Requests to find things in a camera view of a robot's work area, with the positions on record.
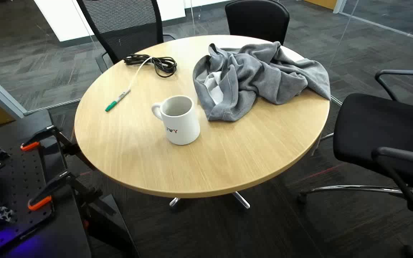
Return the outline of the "round wooden table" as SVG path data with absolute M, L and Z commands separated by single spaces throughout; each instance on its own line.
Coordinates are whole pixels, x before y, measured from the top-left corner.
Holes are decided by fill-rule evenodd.
M 237 193 L 294 166 L 317 141 L 330 113 L 330 101 L 311 90 L 281 105 L 260 98 L 234 123 L 209 121 L 197 107 L 201 134 L 186 146 L 169 143 L 152 113 L 155 103 L 171 95 L 197 95 L 192 68 L 211 42 L 240 48 L 254 41 L 207 34 L 146 47 L 149 55 L 174 57 L 176 72 L 161 77 L 143 65 L 132 91 L 106 113 L 138 68 L 113 64 L 89 85 L 76 108 L 75 135 L 82 153 L 108 177 L 172 200 Z

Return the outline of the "green and grey pen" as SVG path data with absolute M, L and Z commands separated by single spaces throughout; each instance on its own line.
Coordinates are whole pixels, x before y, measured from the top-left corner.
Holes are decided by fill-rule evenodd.
M 116 107 L 132 90 L 126 90 L 126 91 L 122 91 L 115 100 L 112 100 L 106 107 L 105 107 L 105 111 L 110 111 L 113 107 Z

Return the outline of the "black office chair right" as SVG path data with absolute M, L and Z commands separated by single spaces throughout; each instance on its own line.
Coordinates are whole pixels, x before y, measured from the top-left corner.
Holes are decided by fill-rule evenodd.
M 413 211 L 413 104 L 400 101 L 383 80 L 383 75 L 413 75 L 413 70 L 383 68 L 376 81 L 389 94 L 387 98 L 364 92 L 349 94 L 340 105 L 333 150 L 340 160 L 363 166 L 394 180 L 396 187 L 374 184 L 327 184 L 305 189 L 298 200 L 310 193 L 327 190 L 381 191 L 404 197 Z M 413 246 L 403 247 L 413 258 Z

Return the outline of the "white ceramic mug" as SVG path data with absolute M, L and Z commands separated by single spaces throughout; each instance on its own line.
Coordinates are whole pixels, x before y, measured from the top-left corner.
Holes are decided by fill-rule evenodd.
M 194 100 L 176 94 L 152 105 L 152 113 L 164 123 L 165 134 L 174 144 L 189 144 L 201 134 L 201 125 Z

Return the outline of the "black mesh office chair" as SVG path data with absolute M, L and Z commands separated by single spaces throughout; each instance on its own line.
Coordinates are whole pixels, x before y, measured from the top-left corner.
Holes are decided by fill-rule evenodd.
M 156 0 L 76 0 L 113 62 L 164 41 Z

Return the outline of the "grey crumpled cloth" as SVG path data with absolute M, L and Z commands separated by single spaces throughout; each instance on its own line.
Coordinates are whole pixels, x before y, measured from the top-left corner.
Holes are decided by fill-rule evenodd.
M 284 104 L 305 88 L 331 98 L 326 67 L 317 60 L 291 57 L 278 41 L 241 48 L 211 42 L 208 54 L 194 65 L 192 80 L 208 120 L 237 121 L 258 97 Z

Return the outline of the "black office chair far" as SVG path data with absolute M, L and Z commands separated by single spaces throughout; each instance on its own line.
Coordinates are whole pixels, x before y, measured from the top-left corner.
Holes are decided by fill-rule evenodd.
M 231 34 L 284 42 L 290 24 L 288 9 L 274 0 L 234 0 L 225 5 Z

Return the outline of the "orange-handled clamp upper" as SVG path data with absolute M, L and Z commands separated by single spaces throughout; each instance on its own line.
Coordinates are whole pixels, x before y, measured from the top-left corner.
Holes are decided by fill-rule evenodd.
M 69 140 L 66 134 L 55 124 L 49 124 L 39 131 L 36 131 L 30 138 L 20 144 L 22 151 L 30 151 L 40 146 L 40 143 L 47 138 L 55 137 L 60 143 L 60 150 L 65 154 L 77 154 L 79 146 Z

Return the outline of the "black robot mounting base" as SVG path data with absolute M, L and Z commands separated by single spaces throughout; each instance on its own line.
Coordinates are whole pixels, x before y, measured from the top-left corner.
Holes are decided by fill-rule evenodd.
M 37 111 L 0 127 L 0 258 L 90 258 L 92 236 L 138 258 L 115 199 L 67 170 L 55 137 L 20 150 L 49 124 Z

